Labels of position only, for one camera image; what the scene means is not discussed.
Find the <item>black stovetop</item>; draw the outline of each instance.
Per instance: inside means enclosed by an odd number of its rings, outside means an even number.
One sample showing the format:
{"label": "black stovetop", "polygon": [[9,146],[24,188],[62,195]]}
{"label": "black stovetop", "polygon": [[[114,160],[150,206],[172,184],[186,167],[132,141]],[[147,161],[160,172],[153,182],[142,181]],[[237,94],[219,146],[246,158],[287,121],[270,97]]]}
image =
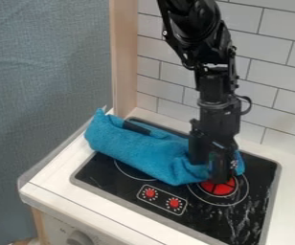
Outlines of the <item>black stovetop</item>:
{"label": "black stovetop", "polygon": [[260,244],[277,164],[241,152],[244,175],[225,185],[173,187],[97,153],[75,178],[229,245]]}

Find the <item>gray backdrop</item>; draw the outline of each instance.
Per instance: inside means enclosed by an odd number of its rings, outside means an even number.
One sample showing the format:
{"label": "gray backdrop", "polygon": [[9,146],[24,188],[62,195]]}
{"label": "gray backdrop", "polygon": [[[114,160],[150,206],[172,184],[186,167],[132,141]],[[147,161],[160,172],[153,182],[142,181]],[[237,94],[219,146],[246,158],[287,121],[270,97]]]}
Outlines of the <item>gray backdrop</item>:
{"label": "gray backdrop", "polygon": [[0,0],[0,245],[34,235],[17,177],[105,104],[108,0]]}

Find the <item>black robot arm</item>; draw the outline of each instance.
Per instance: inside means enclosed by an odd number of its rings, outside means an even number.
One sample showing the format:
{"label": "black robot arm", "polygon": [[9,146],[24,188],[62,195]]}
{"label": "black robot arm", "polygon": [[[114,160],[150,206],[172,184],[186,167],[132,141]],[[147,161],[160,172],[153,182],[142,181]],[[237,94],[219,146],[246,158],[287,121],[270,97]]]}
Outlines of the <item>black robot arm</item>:
{"label": "black robot arm", "polygon": [[[200,94],[199,120],[191,120],[192,164],[209,165],[212,181],[225,183],[238,166],[235,135],[240,116],[251,100],[235,94],[238,75],[236,47],[214,0],[157,0],[164,21],[163,36],[183,65],[195,73]],[[241,111],[241,100],[249,108]]]}

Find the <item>red burner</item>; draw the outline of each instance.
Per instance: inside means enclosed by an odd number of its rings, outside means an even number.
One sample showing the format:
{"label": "red burner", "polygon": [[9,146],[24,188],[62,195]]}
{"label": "red burner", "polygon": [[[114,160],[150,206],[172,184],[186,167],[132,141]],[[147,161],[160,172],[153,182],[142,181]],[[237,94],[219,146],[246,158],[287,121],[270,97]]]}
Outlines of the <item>red burner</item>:
{"label": "red burner", "polygon": [[206,181],[202,182],[200,185],[206,192],[218,196],[232,194],[236,188],[236,182],[234,178],[231,178],[230,181],[226,184],[217,185],[212,183],[211,181]]}
{"label": "red burner", "polygon": [[147,189],[146,195],[148,198],[153,198],[155,196],[155,190],[154,189]]}
{"label": "red burner", "polygon": [[179,207],[179,201],[177,198],[172,198],[170,200],[170,206],[173,208],[173,209],[177,209]]}

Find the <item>blue cloth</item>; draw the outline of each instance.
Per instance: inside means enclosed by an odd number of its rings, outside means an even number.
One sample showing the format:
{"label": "blue cloth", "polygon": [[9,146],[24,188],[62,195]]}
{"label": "blue cloth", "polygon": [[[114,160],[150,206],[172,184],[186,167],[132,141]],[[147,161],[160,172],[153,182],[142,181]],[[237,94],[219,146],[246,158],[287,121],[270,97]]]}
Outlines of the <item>blue cloth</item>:
{"label": "blue cloth", "polygon": [[[124,120],[104,115],[99,109],[85,132],[90,146],[105,155],[172,186],[209,179],[207,165],[194,166],[188,159],[188,140],[161,129],[135,122],[150,130],[150,135],[123,129]],[[244,163],[237,152],[237,174]]]}

